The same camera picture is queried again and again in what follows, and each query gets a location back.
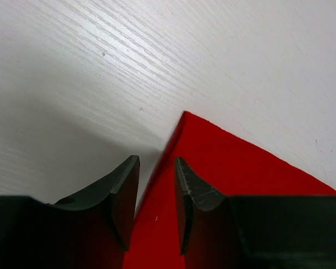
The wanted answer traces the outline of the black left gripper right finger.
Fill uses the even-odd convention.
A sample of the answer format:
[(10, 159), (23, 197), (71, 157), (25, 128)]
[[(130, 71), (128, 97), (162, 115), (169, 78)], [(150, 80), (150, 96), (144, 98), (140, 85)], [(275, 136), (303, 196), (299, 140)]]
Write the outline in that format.
[(186, 268), (336, 268), (336, 196), (227, 196), (175, 161)]

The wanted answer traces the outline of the red t shirt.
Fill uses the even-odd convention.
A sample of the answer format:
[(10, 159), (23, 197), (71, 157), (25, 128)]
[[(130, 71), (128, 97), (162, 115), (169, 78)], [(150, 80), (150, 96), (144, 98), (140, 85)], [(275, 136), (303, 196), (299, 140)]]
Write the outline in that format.
[(336, 194), (268, 151), (184, 112), (144, 192), (124, 268), (184, 268), (175, 204), (177, 157), (224, 194)]

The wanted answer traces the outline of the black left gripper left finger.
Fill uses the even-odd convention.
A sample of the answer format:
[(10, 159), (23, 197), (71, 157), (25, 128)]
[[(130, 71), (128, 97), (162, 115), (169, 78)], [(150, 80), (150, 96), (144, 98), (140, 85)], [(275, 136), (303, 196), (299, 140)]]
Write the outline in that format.
[(133, 230), (139, 157), (54, 204), (0, 196), (0, 268), (122, 268)]

